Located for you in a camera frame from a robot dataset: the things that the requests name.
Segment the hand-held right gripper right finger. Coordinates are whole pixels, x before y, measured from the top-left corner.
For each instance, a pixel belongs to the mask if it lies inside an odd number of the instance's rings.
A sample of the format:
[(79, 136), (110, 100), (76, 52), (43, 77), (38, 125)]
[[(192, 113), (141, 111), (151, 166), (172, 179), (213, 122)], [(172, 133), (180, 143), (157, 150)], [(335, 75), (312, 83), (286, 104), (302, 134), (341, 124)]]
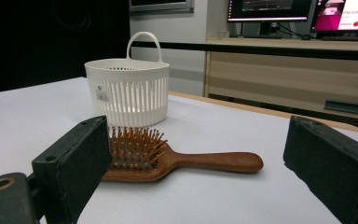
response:
[(342, 224), (358, 224), (358, 142), (320, 121), (293, 116), (284, 165)]

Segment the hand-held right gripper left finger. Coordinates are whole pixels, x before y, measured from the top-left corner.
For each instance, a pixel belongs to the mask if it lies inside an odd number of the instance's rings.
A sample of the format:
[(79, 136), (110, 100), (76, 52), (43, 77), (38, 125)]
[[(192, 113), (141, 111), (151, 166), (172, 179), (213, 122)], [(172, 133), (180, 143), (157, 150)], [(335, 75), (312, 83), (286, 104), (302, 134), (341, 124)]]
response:
[(78, 123), (32, 161), (52, 224), (76, 224), (112, 163), (107, 118)]

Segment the white slotted plastic basket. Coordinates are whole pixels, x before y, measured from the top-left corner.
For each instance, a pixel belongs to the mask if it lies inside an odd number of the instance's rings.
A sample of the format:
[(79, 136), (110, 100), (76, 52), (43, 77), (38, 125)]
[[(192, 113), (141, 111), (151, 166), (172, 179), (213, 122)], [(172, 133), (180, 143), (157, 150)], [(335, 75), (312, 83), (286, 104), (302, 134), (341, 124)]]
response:
[(147, 127), (166, 119), (170, 66), (155, 62), (103, 59), (85, 63), (91, 101), (112, 126)]

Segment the wooden hairbrush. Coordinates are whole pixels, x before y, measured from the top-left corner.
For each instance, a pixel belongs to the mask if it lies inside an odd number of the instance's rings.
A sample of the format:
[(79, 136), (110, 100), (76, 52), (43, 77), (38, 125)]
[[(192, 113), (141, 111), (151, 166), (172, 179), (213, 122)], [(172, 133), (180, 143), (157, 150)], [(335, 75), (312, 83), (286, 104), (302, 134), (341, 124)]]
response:
[(157, 129), (113, 127), (110, 144), (112, 163), (104, 181), (151, 182), (181, 167), (253, 174), (264, 166), (262, 159), (252, 152), (175, 152)]

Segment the light wooden desk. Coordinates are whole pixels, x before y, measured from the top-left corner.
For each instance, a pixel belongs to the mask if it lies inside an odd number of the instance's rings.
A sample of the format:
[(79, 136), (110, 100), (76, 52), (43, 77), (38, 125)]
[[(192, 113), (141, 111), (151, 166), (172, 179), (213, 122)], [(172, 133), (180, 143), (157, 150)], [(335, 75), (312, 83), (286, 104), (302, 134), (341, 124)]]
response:
[(358, 103), (358, 42), (225, 38), (207, 40), (207, 95), (221, 95), (358, 119), (324, 109)]

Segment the black keyboard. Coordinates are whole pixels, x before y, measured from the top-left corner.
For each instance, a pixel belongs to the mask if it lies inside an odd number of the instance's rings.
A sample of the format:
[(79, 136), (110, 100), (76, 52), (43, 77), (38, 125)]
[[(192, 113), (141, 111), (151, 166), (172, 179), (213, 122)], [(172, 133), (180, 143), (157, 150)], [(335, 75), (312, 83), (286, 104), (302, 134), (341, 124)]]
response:
[(354, 41), (358, 42), (358, 36), (323, 36), (322, 41)]

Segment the monitor with pink screen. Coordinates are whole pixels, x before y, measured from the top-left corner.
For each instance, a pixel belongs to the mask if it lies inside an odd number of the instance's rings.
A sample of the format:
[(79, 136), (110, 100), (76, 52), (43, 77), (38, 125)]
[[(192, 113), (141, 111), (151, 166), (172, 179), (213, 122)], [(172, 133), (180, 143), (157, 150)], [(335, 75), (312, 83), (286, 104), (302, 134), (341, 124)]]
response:
[(358, 0), (317, 0), (310, 30), (358, 32)]

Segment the black computer monitor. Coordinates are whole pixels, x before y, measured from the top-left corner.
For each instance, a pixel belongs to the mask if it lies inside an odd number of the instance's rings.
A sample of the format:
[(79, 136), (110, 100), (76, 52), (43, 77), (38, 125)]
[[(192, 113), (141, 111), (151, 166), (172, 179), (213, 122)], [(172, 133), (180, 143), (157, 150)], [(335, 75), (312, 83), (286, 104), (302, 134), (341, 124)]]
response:
[(227, 22), (240, 23), (258, 22), (256, 33), (245, 33), (247, 38), (268, 38), (274, 36), (272, 24), (278, 22), (307, 21), (312, 0), (228, 0)]

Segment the grey framed screen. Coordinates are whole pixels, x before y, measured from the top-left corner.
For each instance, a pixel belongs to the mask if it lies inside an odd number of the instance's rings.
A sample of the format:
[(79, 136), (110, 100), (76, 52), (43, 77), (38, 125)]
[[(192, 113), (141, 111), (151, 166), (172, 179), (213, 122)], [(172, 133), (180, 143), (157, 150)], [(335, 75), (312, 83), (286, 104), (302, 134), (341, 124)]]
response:
[(193, 9), (194, 0), (130, 0), (131, 12)]

